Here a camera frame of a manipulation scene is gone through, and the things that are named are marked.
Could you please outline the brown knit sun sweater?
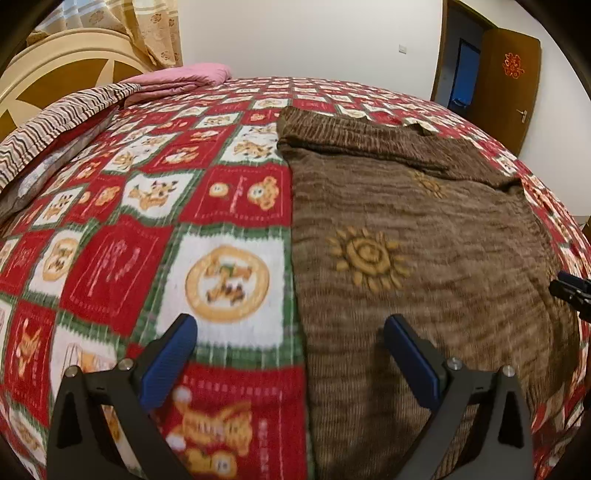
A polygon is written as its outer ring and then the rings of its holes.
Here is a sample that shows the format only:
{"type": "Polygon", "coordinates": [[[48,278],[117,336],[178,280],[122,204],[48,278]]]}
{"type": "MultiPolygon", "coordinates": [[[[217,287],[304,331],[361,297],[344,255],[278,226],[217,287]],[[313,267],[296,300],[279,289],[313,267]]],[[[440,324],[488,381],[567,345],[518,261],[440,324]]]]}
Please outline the brown knit sun sweater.
{"type": "Polygon", "coordinates": [[[386,478],[427,421],[384,343],[394,313],[471,368],[512,365],[530,412],[561,415],[579,325],[519,177],[417,124],[287,107],[277,135],[318,476],[386,478]]]}

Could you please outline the red door decoration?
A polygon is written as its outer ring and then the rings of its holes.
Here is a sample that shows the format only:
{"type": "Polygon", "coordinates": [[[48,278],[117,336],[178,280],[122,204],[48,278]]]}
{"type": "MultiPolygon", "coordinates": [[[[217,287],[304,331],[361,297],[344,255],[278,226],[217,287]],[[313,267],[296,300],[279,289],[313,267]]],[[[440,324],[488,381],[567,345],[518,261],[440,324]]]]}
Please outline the red door decoration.
{"type": "Polygon", "coordinates": [[[504,55],[502,67],[504,74],[515,80],[519,79],[525,73],[525,69],[522,67],[521,57],[512,52],[504,55]]]}

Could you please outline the brown wooden door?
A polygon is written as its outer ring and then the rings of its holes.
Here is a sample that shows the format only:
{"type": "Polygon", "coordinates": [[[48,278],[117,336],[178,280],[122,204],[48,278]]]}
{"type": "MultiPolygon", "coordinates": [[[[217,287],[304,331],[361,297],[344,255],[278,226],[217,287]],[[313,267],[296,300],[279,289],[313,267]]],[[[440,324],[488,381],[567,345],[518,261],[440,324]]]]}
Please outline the brown wooden door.
{"type": "Polygon", "coordinates": [[[513,30],[483,34],[478,74],[466,118],[519,155],[535,107],[541,72],[541,42],[513,30]],[[518,54],[525,73],[517,80],[504,74],[508,52],[518,54]]]}

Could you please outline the red checkered bear bedspread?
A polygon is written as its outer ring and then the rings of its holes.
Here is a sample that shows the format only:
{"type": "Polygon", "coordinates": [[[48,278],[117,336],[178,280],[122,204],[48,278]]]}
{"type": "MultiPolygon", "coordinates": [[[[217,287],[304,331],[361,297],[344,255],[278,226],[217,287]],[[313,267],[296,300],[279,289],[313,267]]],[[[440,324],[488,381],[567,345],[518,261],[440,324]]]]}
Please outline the red checkered bear bedspread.
{"type": "MultiPolygon", "coordinates": [[[[160,413],[177,451],[225,460],[238,479],[320,477],[291,261],[293,174],[277,147],[287,107],[469,141],[519,177],[560,267],[589,274],[589,244],[558,199],[501,143],[435,103],[357,83],[253,78],[128,107],[1,237],[1,432],[32,477],[46,475],[63,370],[109,368],[181,312],[199,337],[181,404],[160,413]]],[[[562,413],[533,415],[540,479],[582,409],[590,329],[577,320],[579,364],[562,413]]]]}

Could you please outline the striped pillow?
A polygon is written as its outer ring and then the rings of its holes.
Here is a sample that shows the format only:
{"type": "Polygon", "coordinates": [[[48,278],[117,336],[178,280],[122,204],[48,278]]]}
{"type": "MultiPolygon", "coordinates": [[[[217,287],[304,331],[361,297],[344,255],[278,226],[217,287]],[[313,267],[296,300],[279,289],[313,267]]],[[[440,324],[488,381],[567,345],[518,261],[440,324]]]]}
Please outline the striped pillow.
{"type": "Polygon", "coordinates": [[[137,93],[140,85],[118,82],[68,94],[21,124],[1,142],[1,190],[60,135],[137,93]]]}

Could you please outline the folded pink blanket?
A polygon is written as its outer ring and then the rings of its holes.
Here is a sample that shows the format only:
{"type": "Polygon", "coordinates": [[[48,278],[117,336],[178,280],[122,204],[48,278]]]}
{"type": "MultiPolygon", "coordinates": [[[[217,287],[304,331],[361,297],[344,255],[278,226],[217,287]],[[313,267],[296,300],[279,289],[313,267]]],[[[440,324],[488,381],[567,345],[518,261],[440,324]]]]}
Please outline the folded pink blanket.
{"type": "Polygon", "coordinates": [[[140,86],[124,102],[126,107],[168,96],[190,93],[201,87],[215,87],[231,78],[231,70],[221,63],[197,63],[140,74],[125,79],[140,86]]]}

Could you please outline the cream wooden headboard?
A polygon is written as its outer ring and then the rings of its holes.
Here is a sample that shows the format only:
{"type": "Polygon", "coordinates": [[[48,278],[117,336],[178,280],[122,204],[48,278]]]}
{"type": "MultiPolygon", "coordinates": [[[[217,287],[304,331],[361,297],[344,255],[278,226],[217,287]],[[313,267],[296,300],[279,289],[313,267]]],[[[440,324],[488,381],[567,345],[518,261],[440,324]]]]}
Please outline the cream wooden headboard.
{"type": "Polygon", "coordinates": [[[70,93],[154,69],[122,33],[80,28],[52,34],[16,55],[1,75],[1,137],[70,93]]]}

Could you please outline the beige patterned curtain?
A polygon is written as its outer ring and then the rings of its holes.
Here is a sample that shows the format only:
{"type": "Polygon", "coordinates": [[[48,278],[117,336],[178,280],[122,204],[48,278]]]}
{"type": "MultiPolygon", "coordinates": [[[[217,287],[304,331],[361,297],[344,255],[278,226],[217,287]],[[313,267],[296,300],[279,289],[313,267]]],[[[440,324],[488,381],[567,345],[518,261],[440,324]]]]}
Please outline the beige patterned curtain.
{"type": "Polygon", "coordinates": [[[182,64],[177,0],[68,0],[28,36],[33,45],[65,30],[98,28],[126,35],[158,68],[182,64]]]}

